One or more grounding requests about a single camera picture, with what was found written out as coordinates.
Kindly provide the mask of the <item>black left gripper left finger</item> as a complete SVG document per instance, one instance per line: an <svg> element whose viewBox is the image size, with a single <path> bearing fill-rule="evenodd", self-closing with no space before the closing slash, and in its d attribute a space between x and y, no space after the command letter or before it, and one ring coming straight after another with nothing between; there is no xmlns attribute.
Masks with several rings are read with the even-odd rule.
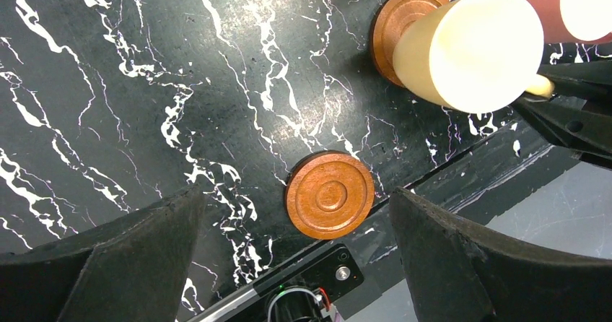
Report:
<svg viewBox="0 0 612 322"><path fill-rule="evenodd" d="M3 321L173 321L206 197L184 188L26 253L1 255Z"/></svg>

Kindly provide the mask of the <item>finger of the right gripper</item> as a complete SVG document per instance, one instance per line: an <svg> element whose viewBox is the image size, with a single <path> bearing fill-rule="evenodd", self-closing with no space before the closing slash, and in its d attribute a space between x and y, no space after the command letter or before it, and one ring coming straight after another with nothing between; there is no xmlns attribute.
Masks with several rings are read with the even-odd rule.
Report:
<svg viewBox="0 0 612 322"><path fill-rule="evenodd" d="M577 107L520 97L512 107L548 143L572 150L582 162L611 169L611 110L603 104Z"/></svg>
<svg viewBox="0 0 612 322"><path fill-rule="evenodd" d="M611 101L611 60L543 65L538 73L554 83L556 94Z"/></svg>

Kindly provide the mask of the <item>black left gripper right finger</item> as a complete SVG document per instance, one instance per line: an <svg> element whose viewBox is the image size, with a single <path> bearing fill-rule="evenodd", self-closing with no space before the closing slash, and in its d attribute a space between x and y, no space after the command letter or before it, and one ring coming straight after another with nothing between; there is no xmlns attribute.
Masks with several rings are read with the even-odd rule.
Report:
<svg viewBox="0 0 612 322"><path fill-rule="evenodd" d="M533 245L406 189L389 215L419 321L609 321L611 261Z"/></svg>

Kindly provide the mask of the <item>pink mug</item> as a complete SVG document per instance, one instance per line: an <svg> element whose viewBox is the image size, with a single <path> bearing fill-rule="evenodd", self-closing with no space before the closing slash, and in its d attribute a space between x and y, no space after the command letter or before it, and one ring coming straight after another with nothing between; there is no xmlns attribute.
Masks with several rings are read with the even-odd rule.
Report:
<svg viewBox="0 0 612 322"><path fill-rule="evenodd" d="M545 43L611 42L611 0L527 0L543 25Z"/></svg>

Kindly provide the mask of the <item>yellow mug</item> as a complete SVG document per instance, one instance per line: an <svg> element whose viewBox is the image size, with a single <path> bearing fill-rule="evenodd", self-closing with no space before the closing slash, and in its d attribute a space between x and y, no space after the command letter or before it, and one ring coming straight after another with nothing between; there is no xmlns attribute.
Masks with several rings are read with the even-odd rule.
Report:
<svg viewBox="0 0 612 322"><path fill-rule="evenodd" d="M393 52L401 84L431 103L490 113L523 93L550 98L538 74L543 26L527 0L456 0L402 34Z"/></svg>

